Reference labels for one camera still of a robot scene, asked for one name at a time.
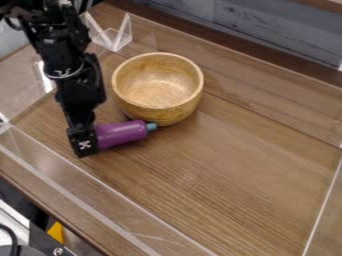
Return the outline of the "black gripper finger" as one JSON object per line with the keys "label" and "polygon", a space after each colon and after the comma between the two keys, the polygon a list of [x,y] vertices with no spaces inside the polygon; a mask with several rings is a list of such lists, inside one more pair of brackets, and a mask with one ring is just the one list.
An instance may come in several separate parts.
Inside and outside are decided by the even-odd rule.
{"label": "black gripper finger", "polygon": [[64,104],[63,112],[68,124],[67,137],[79,158],[99,152],[95,132],[96,104]]}

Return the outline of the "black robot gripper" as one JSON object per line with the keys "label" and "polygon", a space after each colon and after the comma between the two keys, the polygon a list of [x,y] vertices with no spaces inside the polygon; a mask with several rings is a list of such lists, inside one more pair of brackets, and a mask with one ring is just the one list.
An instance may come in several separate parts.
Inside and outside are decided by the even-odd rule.
{"label": "black robot gripper", "polygon": [[56,83],[64,108],[95,109],[105,101],[100,65],[87,52],[89,29],[71,0],[17,0],[17,18]]}

